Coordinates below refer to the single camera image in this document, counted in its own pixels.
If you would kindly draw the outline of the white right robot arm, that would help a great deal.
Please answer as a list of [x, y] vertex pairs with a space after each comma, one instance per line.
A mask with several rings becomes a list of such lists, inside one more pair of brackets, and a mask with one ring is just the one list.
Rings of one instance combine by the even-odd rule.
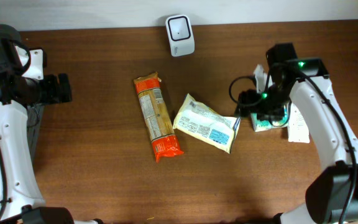
[[291, 43], [266, 54], [268, 72], [253, 75], [254, 89], [234, 99], [235, 116], [256, 114], [278, 121], [296, 106], [318, 150], [322, 172], [307, 188], [305, 202], [276, 214], [270, 223], [354, 223], [358, 221], [358, 139], [337, 100], [320, 58], [299, 58]]

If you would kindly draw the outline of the yellow wet wipes packet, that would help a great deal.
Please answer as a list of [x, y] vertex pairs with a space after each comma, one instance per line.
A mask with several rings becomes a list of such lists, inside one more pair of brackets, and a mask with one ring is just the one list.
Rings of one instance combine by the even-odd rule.
[[221, 116], [188, 93], [174, 119], [173, 129], [230, 154], [240, 123], [240, 118]]

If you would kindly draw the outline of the orange spaghetti packet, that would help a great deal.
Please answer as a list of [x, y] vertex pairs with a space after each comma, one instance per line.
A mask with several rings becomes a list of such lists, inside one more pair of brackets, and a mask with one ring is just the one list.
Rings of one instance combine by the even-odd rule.
[[173, 130], [158, 73], [136, 78], [134, 85], [156, 162], [163, 157], [182, 155], [184, 152]]

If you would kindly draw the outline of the blue white tissue packet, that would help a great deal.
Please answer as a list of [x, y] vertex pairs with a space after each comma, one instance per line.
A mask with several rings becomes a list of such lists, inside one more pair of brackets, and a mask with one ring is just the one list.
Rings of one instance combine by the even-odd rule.
[[291, 103], [274, 111], [272, 114], [251, 113], [251, 121], [255, 132], [267, 131], [275, 128], [285, 128], [290, 119]]

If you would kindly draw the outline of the white cream tube gold cap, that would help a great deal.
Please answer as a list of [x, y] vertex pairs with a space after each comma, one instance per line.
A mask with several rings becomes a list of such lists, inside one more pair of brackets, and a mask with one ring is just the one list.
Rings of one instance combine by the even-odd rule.
[[309, 129], [300, 110], [294, 103], [291, 104], [287, 131], [289, 142], [310, 143]]

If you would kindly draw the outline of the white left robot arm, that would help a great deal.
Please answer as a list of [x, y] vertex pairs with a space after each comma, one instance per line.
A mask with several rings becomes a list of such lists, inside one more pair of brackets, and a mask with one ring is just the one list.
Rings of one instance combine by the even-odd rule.
[[67, 74], [33, 75], [29, 50], [0, 37], [0, 223], [76, 223], [67, 208], [48, 207], [27, 140], [27, 108], [72, 100]]

